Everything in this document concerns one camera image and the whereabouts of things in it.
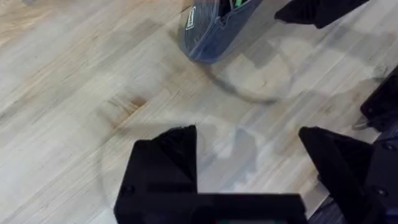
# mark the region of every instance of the black plastic piece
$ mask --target black plastic piece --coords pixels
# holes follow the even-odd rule
[[[293,0],[275,14],[286,23],[324,28],[369,0]]]
[[[348,223],[398,223],[398,123],[373,144],[321,128],[299,136]]]
[[[398,67],[361,106],[368,126],[387,131],[398,121]]]
[[[114,208],[119,224],[307,223],[297,194],[199,194],[196,138],[189,126],[135,143]]]
[[[302,128],[299,136],[347,222],[377,224],[382,213],[364,188],[372,145],[321,128]]]

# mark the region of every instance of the black plastic bracket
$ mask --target black plastic bracket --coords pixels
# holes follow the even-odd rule
[[[275,14],[275,19],[286,23],[313,24],[322,29],[368,1],[293,0]]]
[[[361,112],[368,119],[368,126],[380,132],[398,121],[398,67],[362,104]]]
[[[307,223],[298,194],[199,194],[196,144],[194,126],[135,143],[114,207],[119,224]]]
[[[299,136],[348,223],[397,223],[398,123],[373,144],[322,128]]]

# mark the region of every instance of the gray fabric pouch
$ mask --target gray fabric pouch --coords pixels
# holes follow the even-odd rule
[[[184,51],[192,59],[214,63],[232,43],[261,0],[194,0],[184,35]]]

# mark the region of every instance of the bolt hole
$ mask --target bolt hole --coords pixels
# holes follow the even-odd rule
[[[396,152],[396,151],[397,151],[397,148],[396,148],[394,145],[389,144],[389,143],[387,143],[387,142],[383,143],[383,144],[382,144],[382,147],[383,147],[385,150],[388,150],[388,151],[392,151],[392,152]]]
[[[382,187],[373,186],[372,189],[373,189],[374,193],[376,193],[379,196],[383,196],[383,197],[387,197],[388,196],[387,190],[382,188]]]
[[[131,194],[134,194],[135,191],[136,191],[136,188],[133,185],[123,186],[121,189],[121,193],[123,195],[126,195],[126,194],[131,195]]]

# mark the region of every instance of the wood grain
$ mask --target wood grain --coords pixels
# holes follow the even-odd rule
[[[132,144],[198,126],[201,192],[327,192],[297,133],[352,129],[398,62],[398,2],[323,30],[264,1],[214,65],[178,48],[182,0],[0,1],[0,224],[116,223]]]

